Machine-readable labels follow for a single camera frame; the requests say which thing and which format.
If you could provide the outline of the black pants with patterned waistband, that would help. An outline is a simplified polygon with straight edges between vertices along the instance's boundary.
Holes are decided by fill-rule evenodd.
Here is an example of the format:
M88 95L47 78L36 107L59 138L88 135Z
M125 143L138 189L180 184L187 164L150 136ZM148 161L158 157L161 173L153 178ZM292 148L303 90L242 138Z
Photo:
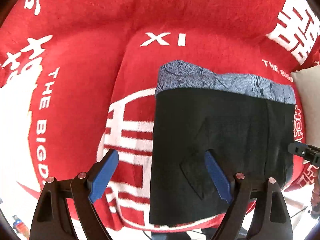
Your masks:
M149 222L169 227L226 212L206 169L212 154L226 177L293 173L296 98L289 85L253 74L216 74L184 61L160 67L155 92Z

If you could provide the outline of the plastic bottle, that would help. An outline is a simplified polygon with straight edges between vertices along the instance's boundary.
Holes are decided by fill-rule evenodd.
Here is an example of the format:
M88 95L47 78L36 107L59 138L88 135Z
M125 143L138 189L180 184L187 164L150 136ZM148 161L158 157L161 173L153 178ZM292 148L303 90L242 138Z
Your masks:
M30 231L28 227L18 218L17 215L13 215L14 223L13 223L13 229L17 232L22 234L27 240L29 240L30 237Z

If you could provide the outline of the cream pillow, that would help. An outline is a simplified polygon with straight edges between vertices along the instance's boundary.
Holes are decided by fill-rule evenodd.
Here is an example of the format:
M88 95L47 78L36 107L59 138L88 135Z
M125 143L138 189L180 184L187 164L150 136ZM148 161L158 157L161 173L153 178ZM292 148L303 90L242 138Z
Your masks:
M306 143L319 147L319 65L292 72L305 118Z

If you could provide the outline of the red blanket with white characters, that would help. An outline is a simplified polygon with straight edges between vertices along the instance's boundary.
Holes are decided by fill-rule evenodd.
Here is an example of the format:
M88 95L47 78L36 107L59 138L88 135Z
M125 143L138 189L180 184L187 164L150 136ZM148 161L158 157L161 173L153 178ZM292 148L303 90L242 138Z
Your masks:
M224 213L149 222L155 92L161 66L253 74L293 88L294 140L305 118L292 72L319 61L313 0L18 0L1 26L1 173L31 219L50 177L73 178L111 148L119 164L95 204L103 225L151 232L217 227ZM284 186L313 181L293 156Z

